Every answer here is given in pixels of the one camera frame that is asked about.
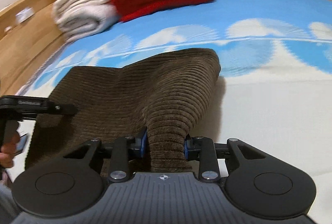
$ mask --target wooden bed frame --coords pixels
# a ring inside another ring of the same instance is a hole
[[[0,95],[16,94],[64,44],[51,14],[54,1],[19,0],[0,12]],[[35,15],[16,25],[15,15],[25,7],[32,7]]]

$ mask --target gray sleeve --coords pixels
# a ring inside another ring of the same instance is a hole
[[[0,184],[0,224],[10,224],[20,212],[10,189]]]

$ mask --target silver screw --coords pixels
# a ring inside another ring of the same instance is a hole
[[[206,180],[213,180],[218,177],[218,174],[215,171],[208,170],[202,173],[202,177]]]
[[[116,170],[110,174],[113,179],[123,179],[127,176],[126,172],[122,170]]]

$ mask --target blue and white bed sheet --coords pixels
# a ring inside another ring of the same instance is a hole
[[[118,23],[53,57],[21,93],[47,97],[76,65],[123,67],[155,54],[214,49],[222,67],[210,111],[195,133],[240,138],[305,170],[317,184],[310,216],[332,221],[332,3],[215,0]],[[21,131],[32,132],[24,122]],[[23,171],[24,155],[12,176]]]

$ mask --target blue bedding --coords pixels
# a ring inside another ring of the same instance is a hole
[[[23,91],[45,83],[51,90],[75,65],[123,67],[193,47],[217,52],[220,75],[246,75],[273,58],[276,40],[297,60],[332,74],[331,24],[328,0],[215,0],[160,11],[67,46]]]

